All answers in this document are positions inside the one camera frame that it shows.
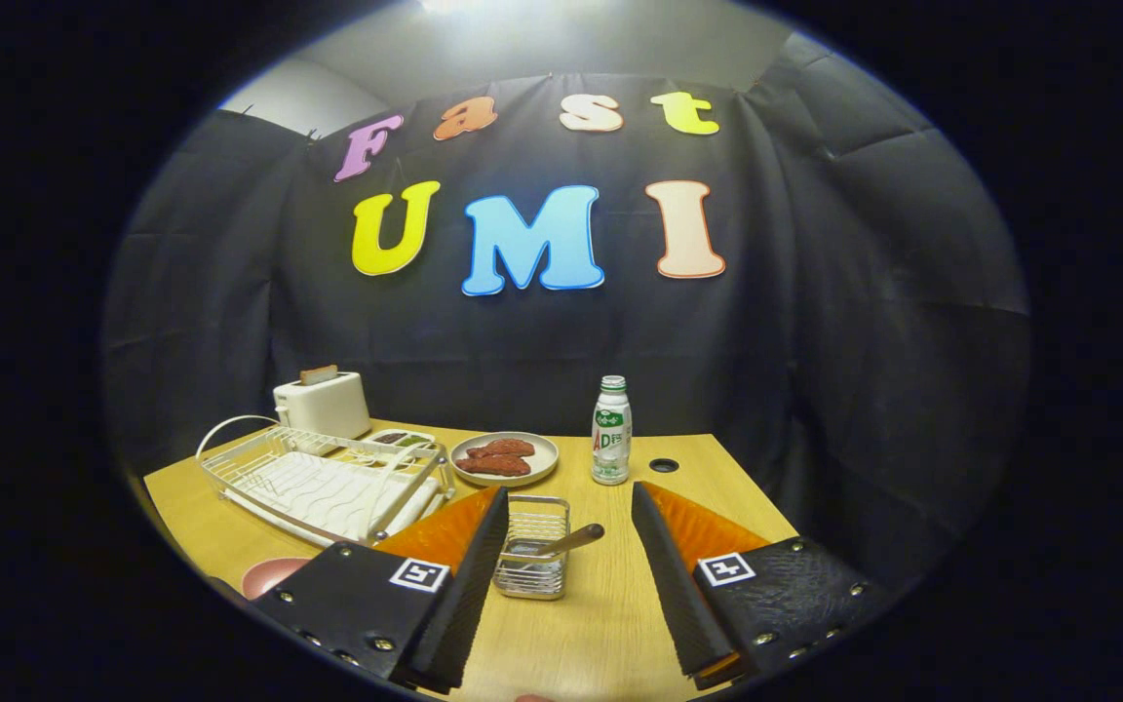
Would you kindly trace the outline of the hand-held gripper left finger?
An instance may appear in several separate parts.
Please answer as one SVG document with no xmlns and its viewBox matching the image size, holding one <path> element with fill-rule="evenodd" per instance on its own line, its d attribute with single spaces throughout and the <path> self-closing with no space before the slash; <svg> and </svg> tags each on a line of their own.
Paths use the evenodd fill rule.
<svg viewBox="0 0 1123 702">
<path fill-rule="evenodd" d="M 508 523 L 508 490 L 485 487 L 377 547 L 334 543 L 252 607 L 357 674 L 449 693 L 462 685 Z"/>
</svg>

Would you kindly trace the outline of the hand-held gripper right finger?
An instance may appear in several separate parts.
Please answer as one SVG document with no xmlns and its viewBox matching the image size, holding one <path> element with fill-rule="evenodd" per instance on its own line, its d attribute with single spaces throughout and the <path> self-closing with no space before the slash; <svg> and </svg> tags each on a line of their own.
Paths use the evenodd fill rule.
<svg viewBox="0 0 1123 702">
<path fill-rule="evenodd" d="M 696 689 L 792 671 L 891 604 L 820 543 L 772 541 L 673 490 L 638 481 L 630 516 Z"/>
</svg>

